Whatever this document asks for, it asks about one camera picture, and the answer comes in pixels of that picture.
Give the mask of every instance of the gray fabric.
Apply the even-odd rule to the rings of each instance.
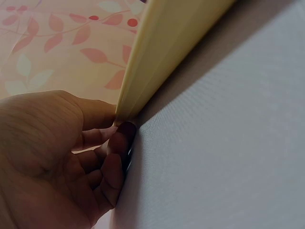
[[[115,229],[305,229],[305,1],[240,3],[140,115]]]

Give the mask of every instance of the floral wallpaper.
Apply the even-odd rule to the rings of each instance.
[[[61,89],[116,103],[145,4],[0,0],[0,98]]]

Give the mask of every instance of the hand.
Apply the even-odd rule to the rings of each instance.
[[[115,207],[136,129],[114,111],[63,91],[0,101],[0,228],[89,229]]]

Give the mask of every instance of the fabric surface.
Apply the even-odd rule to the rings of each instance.
[[[0,0],[0,98],[62,89],[117,103],[145,4]]]
[[[240,3],[145,111],[113,229],[305,228],[305,1]]]

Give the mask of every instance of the white leaf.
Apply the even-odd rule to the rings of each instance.
[[[4,84],[5,89],[10,95],[17,95],[28,92],[28,89],[25,87],[24,83],[21,80],[6,81]]]
[[[119,3],[115,2],[115,1],[101,1],[98,5],[103,10],[110,12],[110,13],[117,13],[117,12],[122,11],[122,8],[119,5]]]
[[[45,70],[36,74],[29,83],[29,90],[33,91],[43,86],[53,74],[54,70]]]
[[[142,12],[142,10],[144,9],[145,4],[141,1],[135,1],[133,4],[131,4],[129,7],[132,10],[132,13],[134,15],[137,15],[139,13]]]
[[[19,59],[17,61],[17,72],[20,75],[23,75],[25,77],[28,77],[30,75],[31,72],[31,68],[32,68],[32,63],[30,62],[30,60],[26,57],[26,55],[21,54],[19,56]]]

